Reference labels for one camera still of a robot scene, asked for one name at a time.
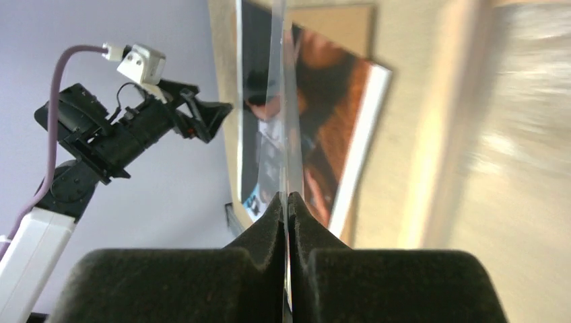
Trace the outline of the clear acrylic frame sheet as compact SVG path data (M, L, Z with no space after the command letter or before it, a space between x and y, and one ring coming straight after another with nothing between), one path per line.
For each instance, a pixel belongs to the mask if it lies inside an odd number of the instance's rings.
M276 187L281 203L281 218L285 238L284 312L293 314L291 252L289 235L288 197L302 192L303 169L300 143L298 94L296 84L296 50L292 21L286 1L272 3L268 94L277 100L279 112L273 119L279 129L277 146L279 178Z

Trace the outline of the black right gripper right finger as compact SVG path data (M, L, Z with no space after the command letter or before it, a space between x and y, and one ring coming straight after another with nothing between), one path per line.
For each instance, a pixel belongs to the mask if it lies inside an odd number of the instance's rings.
M354 250L288 198L295 322L505 322L492 281L459 250Z

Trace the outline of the glossy printed photo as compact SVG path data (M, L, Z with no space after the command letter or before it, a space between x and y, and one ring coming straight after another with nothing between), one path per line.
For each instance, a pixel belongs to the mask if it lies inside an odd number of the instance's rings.
M237 199L252 221L280 190L347 240L391 72L280 9L236 4Z

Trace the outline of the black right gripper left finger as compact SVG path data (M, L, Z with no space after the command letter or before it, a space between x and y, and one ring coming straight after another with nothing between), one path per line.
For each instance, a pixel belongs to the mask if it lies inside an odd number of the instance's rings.
M281 196L220 249L103 249L74 267L49 322L281 322Z

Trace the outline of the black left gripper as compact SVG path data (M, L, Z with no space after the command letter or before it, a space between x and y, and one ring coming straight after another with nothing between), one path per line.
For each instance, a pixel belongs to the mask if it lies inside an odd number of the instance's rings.
M113 178L129 178L126 167L167 132L181 128L184 138L209 143L220 130L233 106L204 102L196 97L196 85L163 79L159 88L166 94L162 102L144 90L143 101L126 107L123 116L112 122L108 111L82 84L59 93L59 145L87 165L103 184ZM186 104L188 114L177 111Z

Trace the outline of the wooden picture frame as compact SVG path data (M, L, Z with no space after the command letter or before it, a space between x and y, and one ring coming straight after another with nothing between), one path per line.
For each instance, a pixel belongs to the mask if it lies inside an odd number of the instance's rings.
M447 1L398 245L570 241L569 1Z

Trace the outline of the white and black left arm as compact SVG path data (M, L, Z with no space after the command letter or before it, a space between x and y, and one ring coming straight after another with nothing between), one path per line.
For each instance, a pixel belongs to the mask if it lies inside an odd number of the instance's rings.
M1 258L1 321L26 322L97 185L128 178L127 166L168 131L210 142L232 105L204 102L194 85L159 82L160 101L109 113L83 85L61 91L57 142L72 159L55 168L47 193L8 238Z

